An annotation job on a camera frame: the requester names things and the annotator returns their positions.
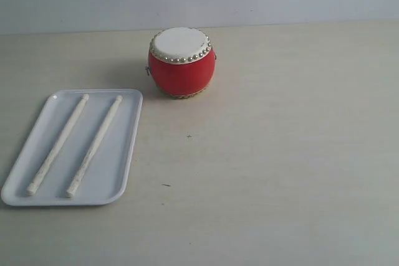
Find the wooden drumstick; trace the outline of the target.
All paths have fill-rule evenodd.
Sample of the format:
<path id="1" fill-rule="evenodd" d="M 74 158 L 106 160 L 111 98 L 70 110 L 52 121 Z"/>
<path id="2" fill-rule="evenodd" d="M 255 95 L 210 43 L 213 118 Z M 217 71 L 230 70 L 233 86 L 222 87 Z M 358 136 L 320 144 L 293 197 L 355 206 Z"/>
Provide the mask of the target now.
<path id="1" fill-rule="evenodd" d="M 58 138 L 56 139 L 55 143 L 53 144 L 51 150 L 49 151 L 48 155 L 46 156 L 45 160 L 42 162 L 40 168 L 38 169 L 37 173 L 35 174 L 32 181 L 29 183 L 28 187 L 26 188 L 26 193 L 28 196 L 33 196 L 38 191 L 40 185 L 42 184 L 46 174 L 50 170 L 52 163 L 54 162 L 55 158 L 59 154 L 60 150 L 62 149 L 64 143 L 66 142 L 67 138 L 70 135 L 73 127 L 77 123 L 86 103 L 89 100 L 88 94 L 83 94 L 82 98 L 80 99 L 79 103 L 75 106 L 74 111 L 71 113 L 69 119 L 67 120 L 66 124 L 64 125 L 63 129 L 61 130 Z"/>
<path id="2" fill-rule="evenodd" d="M 112 120 L 114 119 L 117 110 L 123 100 L 123 97 L 121 95 L 117 95 L 114 102 L 110 106 L 105 118 L 103 119 L 102 124 L 100 125 L 97 133 L 95 134 L 89 149 L 87 150 L 84 159 L 79 166 L 77 172 L 75 173 L 71 183 L 69 184 L 68 188 L 66 189 L 65 195 L 68 198 L 72 198 L 75 196 L 83 178 L 84 175 L 89 168 L 90 162 L 92 161 L 93 157 L 95 156 Z"/>

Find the small red drum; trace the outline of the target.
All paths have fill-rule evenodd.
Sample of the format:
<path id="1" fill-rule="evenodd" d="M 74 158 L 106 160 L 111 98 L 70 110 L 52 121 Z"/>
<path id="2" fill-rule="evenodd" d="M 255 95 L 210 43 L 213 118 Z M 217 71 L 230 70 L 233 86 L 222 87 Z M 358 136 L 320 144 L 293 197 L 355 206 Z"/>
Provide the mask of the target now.
<path id="1" fill-rule="evenodd" d="M 199 29 L 173 27 L 158 32 L 150 41 L 147 74 L 172 97 L 188 98 L 202 92 L 215 65 L 212 43 Z"/>

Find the white rectangular plastic tray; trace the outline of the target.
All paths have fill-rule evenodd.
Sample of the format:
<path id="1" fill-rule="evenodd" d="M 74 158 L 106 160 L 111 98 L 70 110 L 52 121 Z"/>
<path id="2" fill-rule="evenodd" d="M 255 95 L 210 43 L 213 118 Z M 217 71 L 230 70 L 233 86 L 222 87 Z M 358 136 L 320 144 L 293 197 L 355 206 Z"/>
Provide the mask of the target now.
<path id="1" fill-rule="evenodd" d="M 29 183 L 50 153 L 75 107 L 88 95 L 69 137 L 51 164 L 37 192 L 29 195 Z M 72 197 L 67 188 L 84 160 L 107 112 L 122 101 L 94 157 Z M 142 93 L 135 89 L 60 90 L 44 104 L 1 191 L 9 206 L 99 206 L 124 192 L 142 108 Z"/>

